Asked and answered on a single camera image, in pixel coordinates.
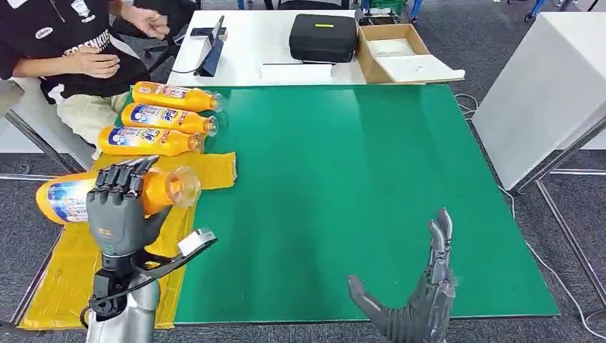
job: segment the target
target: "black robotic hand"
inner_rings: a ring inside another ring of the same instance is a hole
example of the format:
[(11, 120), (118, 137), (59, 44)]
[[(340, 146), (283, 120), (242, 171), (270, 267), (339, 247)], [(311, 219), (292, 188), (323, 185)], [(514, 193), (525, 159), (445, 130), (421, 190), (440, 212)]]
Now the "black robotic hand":
[(366, 292), (356, 275), (349, 275), (349, 295), (356, 305), (396, 343), (443, 343), (446, 337), (455, 280), (450, 269), (452, 220), (441, 209), (429, 221), (432, 235), (429, 261), (406, 306), (392, 309)]
[(153, 243), (170, 207), (145, 218), (141, 192), (143, 177), (158, 156), (112, 164), (101, 169), (86, 196), (89, 229), (108, 257), (132, 254)]

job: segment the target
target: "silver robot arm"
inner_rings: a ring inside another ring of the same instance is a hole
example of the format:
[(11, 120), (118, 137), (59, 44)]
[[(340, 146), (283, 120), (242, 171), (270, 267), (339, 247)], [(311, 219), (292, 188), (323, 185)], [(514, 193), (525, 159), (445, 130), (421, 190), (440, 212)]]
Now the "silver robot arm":
[[(148, 277), (139, 275), (131, 282), (135, 287)], [(96, 320), (96, 313), (89, 313), (89, 331), (86, 343), (152, 343), (156, 309), (160, 302), (160, 284), (157, 280), (126, 296), (126, 309), (117, 317), (103, 322)]]
[(450, 269), (452, 220), (446, 209), (429, 221), (429, 261), (406, 306), (392, 309), (366, 292), (357, 275), (349, 275), (349, 295), (381, 332), (395, 343), (442, 343), (446, 337), (455, 280)]

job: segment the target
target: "beige pants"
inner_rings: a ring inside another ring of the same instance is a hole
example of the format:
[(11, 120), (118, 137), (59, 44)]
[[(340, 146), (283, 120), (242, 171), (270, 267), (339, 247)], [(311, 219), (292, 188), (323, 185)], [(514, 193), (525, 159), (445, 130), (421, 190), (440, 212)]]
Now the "beige pants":
[(129, 92), (107, 98), (73, 95), (57, 106), (57, 114), (75, 134), (98, 149), (97, 139), (101, 129), (114, 125), (128, 95)]

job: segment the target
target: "cardboard box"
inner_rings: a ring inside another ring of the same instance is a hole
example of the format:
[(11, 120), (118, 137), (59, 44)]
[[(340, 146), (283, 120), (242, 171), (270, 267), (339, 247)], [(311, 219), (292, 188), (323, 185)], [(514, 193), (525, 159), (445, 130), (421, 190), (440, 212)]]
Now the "cardboard box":
[(406, 39), (416, 55), (431, 55), (425, 43), (411, 24), (361, 26), (358, 32), (357, 59), (368, 84), (418, 84), (428, 82), (456, 81), (462, 77), (428, 79), (422, 81), (395, 81), (372, 56), (368, 41), (383, 39)]

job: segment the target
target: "bottle label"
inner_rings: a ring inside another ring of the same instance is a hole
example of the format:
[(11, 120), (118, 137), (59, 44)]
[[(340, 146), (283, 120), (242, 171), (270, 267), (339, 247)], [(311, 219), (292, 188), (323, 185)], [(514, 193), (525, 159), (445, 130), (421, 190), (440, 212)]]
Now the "bottle label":
[(158, 90), (156, 90), (156, 94), (161, 92), (163, 95), (169, 96), (171, 98), (183, 99), (188, 91), (188, 88), (183, 87), (160, 86), (158, 87)]
[(94, 179), (52, 184), (46, 194), (53, 212), (66, 222), (85, 222), (86, 193), (94, 186)]
[(150, 105), (136, 105), (131, 113), (131, 121), (141, 124), (172, 124), (178, 111)]
[(189, 91), (189, 88), (168, 86), (166, 84), (159, 84), (156, 87), (140, 86), (139, 93), (144, 94), (162, 94), (171, 98), (183, 99), (185, 94)]
[(109, 133), (111, 145), (141, 146), (164, 143), (169, 135), (169, 130), (148, 129), (144, 127), (114, 127)]

